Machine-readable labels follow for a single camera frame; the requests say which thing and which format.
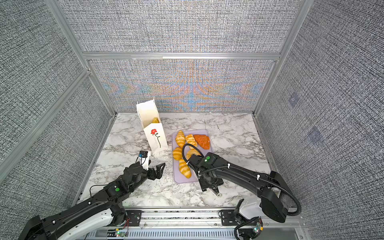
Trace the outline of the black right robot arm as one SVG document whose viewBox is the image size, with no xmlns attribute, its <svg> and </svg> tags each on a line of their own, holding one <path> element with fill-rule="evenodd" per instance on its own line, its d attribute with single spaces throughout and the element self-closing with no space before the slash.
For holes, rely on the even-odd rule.
<svg viewBox="0 0 384 240">
<path fill-rule="evenodd" d="M 213 153 L 208 153 L 204 157 L 192 155 L 186 163 L 198 176 L 204 192 L 210 189 L 218 194 L 219 186 L 227 180 L 260 198 L 261 209 L 270 219 L 284 223 L 286 217 L 291 214 L 283 203 L 283 198 L 272 191 L 272 188 L 277 188 L 283 195 L 292 196 L 290 188 L 277 172 L 271 171 L 265 174 L 247 170 Z"/>
</svg>

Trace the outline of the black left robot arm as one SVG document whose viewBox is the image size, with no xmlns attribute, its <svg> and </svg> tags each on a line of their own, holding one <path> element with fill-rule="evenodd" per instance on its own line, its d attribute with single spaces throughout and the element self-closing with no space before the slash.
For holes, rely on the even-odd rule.
<svg viewBox="0 0 384 240">
<path fill-rule="evenodd" d="M 121 225 L 129 220 L 123 201 L 146 180 L 161 179 L 165 164 L 145 170 L 139 163 L 124 169 L 124 173 L 83 202 L 42 219 L 27 221 L 20 240 L 74 240 L 87 232 L 109 225 Z"/>
</svg>

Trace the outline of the round golden pastry bottom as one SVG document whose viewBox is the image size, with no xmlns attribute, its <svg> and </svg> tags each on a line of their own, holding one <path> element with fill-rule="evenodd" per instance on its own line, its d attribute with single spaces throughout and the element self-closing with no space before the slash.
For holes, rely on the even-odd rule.
<svg viewBox="0 0 384 240">
<path fill-rule="evenodd" d="M 153 118 L 153 120 L 152 120 L 152 123 L 159 123 L 160 121 L 159 121 L 159 119 L 158 118 Z"/>
</svg>

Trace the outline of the white paper bag red flower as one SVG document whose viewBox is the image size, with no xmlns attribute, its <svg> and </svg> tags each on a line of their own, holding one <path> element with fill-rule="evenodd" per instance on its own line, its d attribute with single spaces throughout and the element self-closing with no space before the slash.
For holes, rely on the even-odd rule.
<svg viewBox="0 0 384 240">
<path fill-rule="evenodd" d="M 137 113 L 143 131 L 153 154 L 168 150 L 166 134 L 161 122 L 155 99 L 136 105 Z M 158 118 L 159 123 L 152 123 L 153 118 Z"/>
</svg>

